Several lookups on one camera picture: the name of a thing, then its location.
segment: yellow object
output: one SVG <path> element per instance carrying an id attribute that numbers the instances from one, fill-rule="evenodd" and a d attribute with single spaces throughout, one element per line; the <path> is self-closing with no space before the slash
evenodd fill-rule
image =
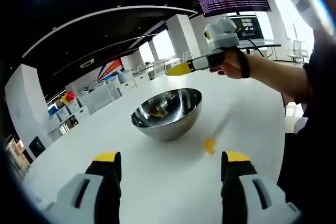
<path id="1" fill-rule="evenodd" d="M 65 105 L 67 105 L 69 103 L 68 100 L 66 99 L 66 96 L 67 96 L 67 94 L 63 95 L 62 98 L 61 98 L 62 103 L 64 103 Z"/>
<path id="2" fill-rule="evenodd" d="M 205 36 L 205 38 L 210 39 L 210 34 L 209 34 L 208 30 L 204 31 L 204 36 Z"/>
<path id="3" fill-rule="evenodd" d="M 245 156 L 243 153 L 239 152 L 231 152 L 231 151 L 225 151 L 227 154 L 227 158 L 229 162 L 235 162 L 235 161 L 249 161 L 249 157 Z"/>
<path id="4" fill-rule="evenodd" d="M 114 158 L 118 152 L 106 152 L 95 157 L 93 161 L 114 162 Z"/>
<path id="5" fill-rule="evenodd" d="M 209 155 L 214 155 L 215 146 L 216 146 L 216 141 L 212 137 L 208 136 L 206 140 L 204 141 L 204 148 Z"/>
<path id="6" fill-rule="evenodd" d="M 182 76 L 187 73 L 191 73 L 193 69 L 189 68 L 190 62 L 179 64 L 171 69 L 168 69 L 166 75 L 168 76 Z"/>

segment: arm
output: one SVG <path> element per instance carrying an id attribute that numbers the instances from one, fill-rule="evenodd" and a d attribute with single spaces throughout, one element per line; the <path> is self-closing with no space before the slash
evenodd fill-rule
<path id="1" fill-rule="evenodd" d="M 307 98 L 310 91 L 304 68 L 282 65 L 262 57 L 246 55 L 250 64 L 250 76 L 295 100 Z"/>
<path id="2" fill-rule="evenodd" d="M 250 65 L 250 76 L 267 86 L 294 98 L 303 101 L 308 97 L 311 89 L 304 68 L 282 65 L 263 57 L 245 54 Z M 225 52 L 224 63 L 220 66 L 219 75 L 240 79 L 241 70 L 234 51 Z"/>

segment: ceiling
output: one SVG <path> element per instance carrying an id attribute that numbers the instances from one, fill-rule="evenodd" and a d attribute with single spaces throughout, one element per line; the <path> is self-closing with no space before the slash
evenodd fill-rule
<path id="1" fill-rule="evenodd" d="M 150 37 L 137 45 L 134 38 L 157 23 L 175 14 L 201 13 L 197 0 L 4 0 L 3 5 L 6 78 L 20 63 L 37 68 L 46 99 L 86 72 L 137 49 Z M 78 21 L 64 26 L 74 19 Z M 79 68 L 92 58 L 94 64 Z"/>

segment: hand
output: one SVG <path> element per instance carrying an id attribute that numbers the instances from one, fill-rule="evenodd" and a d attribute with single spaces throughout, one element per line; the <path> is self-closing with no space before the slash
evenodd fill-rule
<path id="1" fill-rule="evenodd" d="M 232 51 L 225 52 L 224 63 L 216 68 L 210 68 L 210 72 L 217 72 L 220 76 L 228 76 L 233 79 L 240 79 L 242 71 L 238 62 L 237 53 Z"/>

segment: wrist strap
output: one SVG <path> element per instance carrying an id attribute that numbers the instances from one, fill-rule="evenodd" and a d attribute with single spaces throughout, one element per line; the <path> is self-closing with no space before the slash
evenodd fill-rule
<path id="1" fill-rule="evenodd" d="M 242 78 L 244 79 L 250 78 L 250 72 L 251 72 L 250 64 L 248 63 L 245 54 L 242 51 L 240 51 L 237 47 L 235 48 L 235 50 L 237 52 Z"/>

